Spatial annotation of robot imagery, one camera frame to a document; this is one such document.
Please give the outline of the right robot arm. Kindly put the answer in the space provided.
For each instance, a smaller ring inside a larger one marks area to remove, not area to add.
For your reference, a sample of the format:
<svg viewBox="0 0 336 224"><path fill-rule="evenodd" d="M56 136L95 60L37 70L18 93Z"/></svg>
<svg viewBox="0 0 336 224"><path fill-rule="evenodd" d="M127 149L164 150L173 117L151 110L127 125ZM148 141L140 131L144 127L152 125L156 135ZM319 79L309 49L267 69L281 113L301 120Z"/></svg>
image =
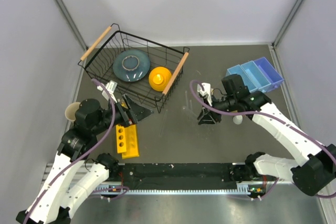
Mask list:
<svg viewBox="0 0 336 224"><path fill-rule="evenodd" d="M238 74L222 79L225 95L217 99L209 83L190 82L192 95L202 105L199 124L219 123L223 115L246 116L266 130L292 156L274 157L258 152L247 157L245 174L252 180L262 175L293 183L308 196L323 198L319 192L335 180L335 145L328 146L307 135L291 122L261 91L250 92Z"/></svg>

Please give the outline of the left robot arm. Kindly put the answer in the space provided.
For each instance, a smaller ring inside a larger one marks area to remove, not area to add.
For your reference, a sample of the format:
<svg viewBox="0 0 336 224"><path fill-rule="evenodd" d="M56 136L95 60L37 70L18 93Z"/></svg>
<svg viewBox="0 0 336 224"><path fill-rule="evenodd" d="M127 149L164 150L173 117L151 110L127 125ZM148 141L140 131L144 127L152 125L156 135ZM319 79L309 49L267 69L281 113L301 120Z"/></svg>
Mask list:
<svg viewBox="0 0 336 224"><path fill-rule="evenodd" d="M75 112L74 125L62 136L53 166L37 198L17 214L19 223L70 223L81 204L104 181L114 180L119 162L108 153L100 154L89 171L73 186L71 182L85 163L88 151L97 147L97 135L115 126L129 127L153 114L124 94L125 105L109 104L103 109L96 99L86 99Z"/></svg>

